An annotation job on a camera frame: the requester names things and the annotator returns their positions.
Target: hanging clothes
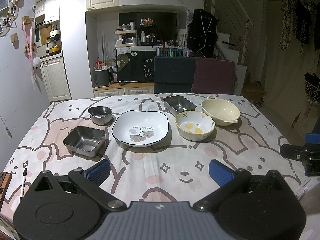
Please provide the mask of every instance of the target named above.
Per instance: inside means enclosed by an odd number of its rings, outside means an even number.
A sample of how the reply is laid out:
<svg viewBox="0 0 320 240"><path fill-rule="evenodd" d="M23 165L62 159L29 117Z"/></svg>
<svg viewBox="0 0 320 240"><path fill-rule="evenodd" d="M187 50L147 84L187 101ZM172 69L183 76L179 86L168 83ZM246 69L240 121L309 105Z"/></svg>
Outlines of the hanging clothes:
<svg viewBox="0 0 320 240"><path fill-rule="evenodd" d="M303 44L309 45L309 32L311 25L311 14L301 3L301 0L297 1L296 7L297 14L297 34L296 38L302 43L300 46L299 55L303 56Z"/></svg>
<svg viewBox="0 0 320 240"><path fill-rule="evenodd" d="M297 0L282 0L281 9L284 12L282 35L279 43L279 48L287 51L292 35L297 32L297 15L295 7Z"/></svg>
<svg viewBox="0 0 320 240"><path fill-rule="evenodd" d="M218 19L209 12L194 10L189 24L187 47L194 53L200 52L204 57L211 58L219 37L216 33L217 23Z"/></svg>
<svg viewBox="0 0 320 240"><path fill-rule="evenodd" d="M316 24L315 24L315 34L314 34L314 46L316 50L320 49L320 3L316 6Z"/></svg>

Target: white pompom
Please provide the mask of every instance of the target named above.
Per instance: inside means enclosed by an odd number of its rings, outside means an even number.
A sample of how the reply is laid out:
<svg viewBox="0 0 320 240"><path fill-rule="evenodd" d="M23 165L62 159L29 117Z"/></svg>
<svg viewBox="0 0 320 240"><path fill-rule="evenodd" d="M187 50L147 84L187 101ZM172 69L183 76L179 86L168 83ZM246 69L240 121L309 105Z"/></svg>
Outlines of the white pompom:
<svg viewBox="0 0 320 240"><path fill-rule="evenodd" d="M35 68L40 67L41 65L41 59L39 57L35 57L32 61L32 66Z"/></svg>

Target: wire basket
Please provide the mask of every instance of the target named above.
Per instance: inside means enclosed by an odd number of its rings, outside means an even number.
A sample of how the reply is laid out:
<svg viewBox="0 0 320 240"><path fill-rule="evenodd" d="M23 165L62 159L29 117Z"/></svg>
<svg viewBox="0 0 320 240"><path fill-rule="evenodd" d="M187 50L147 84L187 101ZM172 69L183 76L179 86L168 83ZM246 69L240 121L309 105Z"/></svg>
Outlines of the wire basket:
<svg viewBox="0 0 320 240"><path fill-rule="evenodd" d="M306 110L304 114L306 118L309 116L310 108L312 106L320 106L320 89L314 86L313 84L306 81L306 95L309 103L309 108Z"/></svg>

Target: trash can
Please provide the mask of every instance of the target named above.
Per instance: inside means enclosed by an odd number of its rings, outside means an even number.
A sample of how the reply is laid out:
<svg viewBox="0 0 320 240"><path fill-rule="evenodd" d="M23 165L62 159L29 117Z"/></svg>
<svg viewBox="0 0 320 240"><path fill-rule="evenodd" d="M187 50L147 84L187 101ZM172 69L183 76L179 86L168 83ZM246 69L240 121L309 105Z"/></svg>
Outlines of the trash can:
<svg viewBox="0 0 320 240"><path fill-rule="evenodd" d="M110 83L110 68L95 69L97 74L97 83L99 87L107 86Z"/></svg>

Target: sign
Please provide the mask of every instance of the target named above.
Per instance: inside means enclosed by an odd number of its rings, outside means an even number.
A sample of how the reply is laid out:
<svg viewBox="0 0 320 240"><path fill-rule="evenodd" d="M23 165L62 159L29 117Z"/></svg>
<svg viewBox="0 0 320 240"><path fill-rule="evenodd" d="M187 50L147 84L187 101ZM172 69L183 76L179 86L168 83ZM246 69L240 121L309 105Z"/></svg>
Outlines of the sign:
<svg viewBox="0 0 320 240"><path fill-rule="evenodd" d="M118 81L153 81L155 56L155 50L140 50L117 55Z"/></svg>
<svg viewBox="0 0 320 240"><path fill-rule="evenodd" d="M166 57L183 57L183 49L165 48L164 55ZM162 48L159 48L159 56L163 56Z"/></svg>

